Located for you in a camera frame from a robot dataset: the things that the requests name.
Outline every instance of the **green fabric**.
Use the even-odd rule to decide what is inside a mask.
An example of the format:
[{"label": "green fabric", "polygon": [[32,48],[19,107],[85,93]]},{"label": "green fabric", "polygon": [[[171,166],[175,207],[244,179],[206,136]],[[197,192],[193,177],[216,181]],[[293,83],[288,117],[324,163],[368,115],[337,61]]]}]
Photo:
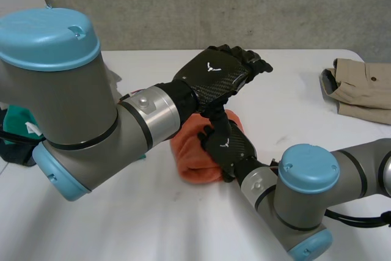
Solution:
[{"label": "green fabric", "polygon": [[[43,136],[37,136],[35,133],[29,134],[26,127],[26,122],[33,123],[37,125],[34,116],[31,112],[19,106],[10,105],[8,107],[7,114],[4,117],[3,121],[3,130],[12,134],[18,134],[31,139],[40,139]],[[5,141],[5,144],[14,144],[9,141]]]}]

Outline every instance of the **khaki pants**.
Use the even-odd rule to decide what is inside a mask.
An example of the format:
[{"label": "khaki pants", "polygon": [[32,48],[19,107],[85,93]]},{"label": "khaki pants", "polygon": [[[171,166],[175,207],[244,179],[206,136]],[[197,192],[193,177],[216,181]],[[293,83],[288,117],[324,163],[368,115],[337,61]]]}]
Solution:
[{"label": "khaki pants", "polygon": [[338,113],[391,124],[391,64],[336,59],[322,72],[325,93],[339,101]]}]

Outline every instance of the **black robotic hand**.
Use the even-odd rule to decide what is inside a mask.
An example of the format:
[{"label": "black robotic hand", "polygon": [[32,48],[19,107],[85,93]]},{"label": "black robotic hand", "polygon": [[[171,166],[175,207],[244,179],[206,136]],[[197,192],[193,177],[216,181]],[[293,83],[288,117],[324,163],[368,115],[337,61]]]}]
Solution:
[{"label": "black robotic hand", "polygon": [[273,68],[261,57],[240,47],[210,46],[188,62],[175,76],[184,81],[197,99],[196,112],[209,118],[218,133],[229,136],[224,105],[255,76]]},{"label": "black robotic hand", "polygon": [[249,158],[257,158],[257,152],[250,140],[234,121],[229,120],[229,124],[232,130],[229,137],[221,135],[210,126],[204,128],[205,133],[198,134],[202,148],[222,168],[225,182],[233,181],[238,164]]}]

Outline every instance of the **orange towel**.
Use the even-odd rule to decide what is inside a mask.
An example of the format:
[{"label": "orange towel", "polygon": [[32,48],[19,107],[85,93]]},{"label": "orange towel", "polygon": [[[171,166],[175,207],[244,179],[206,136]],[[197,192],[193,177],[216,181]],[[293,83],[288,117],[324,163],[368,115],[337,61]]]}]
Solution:
[{"label": "orange towel", "polygon": [[[231,110],[226,110],[226,113],[228,118],[233,120],[243,131],[239,117]],[[211,183],[222,180],[221,168],[201,148],[197,137],[205,125],[210,125],[208,119],[203,118],[200,114],[193,114],[170,142],[177,161],[179,175],[190,183]]]}]

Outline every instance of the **table surface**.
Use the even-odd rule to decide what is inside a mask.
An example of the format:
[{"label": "table surface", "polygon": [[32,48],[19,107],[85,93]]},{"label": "table surface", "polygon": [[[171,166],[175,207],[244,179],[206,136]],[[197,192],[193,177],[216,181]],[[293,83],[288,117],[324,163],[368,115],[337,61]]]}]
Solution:
[{"label": "table surface", "polygon": [[[123,94],[170,81],[199,51],[108,51]],[[388,137],[391,127],[337,115],[319,75],[346,50],[256,50],[274,67],[230,99],[258,159],[269,163],[298,143],[340,149]],[[391,210],[382,196],[333,207],[355,216]],[[391,230],[355,229],[331,219],[332,247],[318,260],[389,260]],[[169,143],[130,164],[91,194],[67,202],[35,166],[0,175],[0,260],[290,260],[236,183],[181,180]]]}]

